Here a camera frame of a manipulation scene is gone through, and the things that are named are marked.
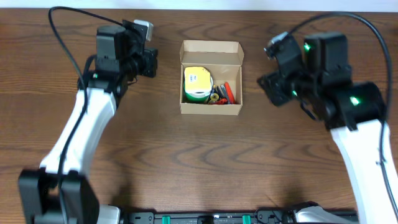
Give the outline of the yellow correction tape dispenser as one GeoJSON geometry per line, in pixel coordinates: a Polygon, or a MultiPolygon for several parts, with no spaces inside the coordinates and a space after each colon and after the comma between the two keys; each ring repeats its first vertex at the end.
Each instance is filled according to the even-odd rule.
{"type": "Polygon", "coordinates": [[[220,97],[216,92],[216,86],[213,85],[212,90],[209,95],[208,104],[216,103],[219,99],[220,99],[220,97]]]}

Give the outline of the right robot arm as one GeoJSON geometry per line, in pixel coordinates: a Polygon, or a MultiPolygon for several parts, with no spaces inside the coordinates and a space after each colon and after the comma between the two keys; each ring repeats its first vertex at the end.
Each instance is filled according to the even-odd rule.
{"type": "Polygon", "coordinates": [[[271,103],[298,100],[323,121],[337,145],[353,188],[360,223],[397,223],[397,172],[379,88],[354,84],[350,68],[279,69],[257,80],[271,103]]]}

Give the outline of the red stapler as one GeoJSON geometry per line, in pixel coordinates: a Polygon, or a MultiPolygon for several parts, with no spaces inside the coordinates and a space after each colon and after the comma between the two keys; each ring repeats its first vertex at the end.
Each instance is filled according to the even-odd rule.
{"type": "Polygon", "coordinates": [[[226,100],[226,104],[234,105],[236,103],[233,95],[231,85],[228,82],[224,82],[216,87],[220,99],[226,100]]]}

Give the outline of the brown cardboard box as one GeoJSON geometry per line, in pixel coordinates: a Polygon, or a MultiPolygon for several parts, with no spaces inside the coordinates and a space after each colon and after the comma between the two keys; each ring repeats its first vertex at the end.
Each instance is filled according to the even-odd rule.
{"type": "Polygon", "coordinates": [[[243,105],[244,52],[239,42],[184,40],[180,49],[180,111],[182,114],[238,115],[243,105]],[[199,102],[185,93],[184,85],[189,79],[184,75],[187,67],[204,67],[214,85],[229,84],[234,104],[209,105],[202,95],[199,102]]]}

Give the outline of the green tape roll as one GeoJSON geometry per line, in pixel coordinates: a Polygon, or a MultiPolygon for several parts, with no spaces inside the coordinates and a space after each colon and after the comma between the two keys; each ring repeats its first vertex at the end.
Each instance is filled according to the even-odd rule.
{"type": "Polygon", "coordinates": [[[185,92],[185,97],[190,103],[204,103],[210,95],[210,92],[196,92],[196,93],[187,93],[185,92]]]}

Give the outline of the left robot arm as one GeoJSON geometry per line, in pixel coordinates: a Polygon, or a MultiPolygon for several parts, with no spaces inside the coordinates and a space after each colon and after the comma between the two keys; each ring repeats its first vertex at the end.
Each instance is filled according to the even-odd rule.
{"type": "Polygon", "coordinates": [[[78,80],[73,111],[38,169],[24,169],[18,186],[27,223],[126,223],[120,208],[99,203],[88,181],[101,135],[139,76],[153,78],[157,49],[147,48],[153,25],[136,20],[101,26],[96,53],[78,80]]]}

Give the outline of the beige masking tape roll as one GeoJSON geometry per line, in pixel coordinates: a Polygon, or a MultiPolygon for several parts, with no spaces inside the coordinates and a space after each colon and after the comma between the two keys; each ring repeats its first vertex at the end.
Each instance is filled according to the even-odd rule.
{"type": "Polygon", "coordinates": [[[211,94],[211,92],[213,91],[213,84],[214,84],[212,76],[210,76],[210,83],[211,83],[211,85],[210,85],[210,91],[209,92],[211,94]]]}

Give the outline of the red utility knife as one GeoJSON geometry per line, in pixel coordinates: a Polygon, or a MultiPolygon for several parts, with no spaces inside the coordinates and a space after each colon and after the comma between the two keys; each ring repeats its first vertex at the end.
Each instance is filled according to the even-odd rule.
{"type": "Polygon", "coordinates": [[[227,105],[228,100],[226,98],[219,99],[218,101],[209,101],[209,105],[227,105]]]}

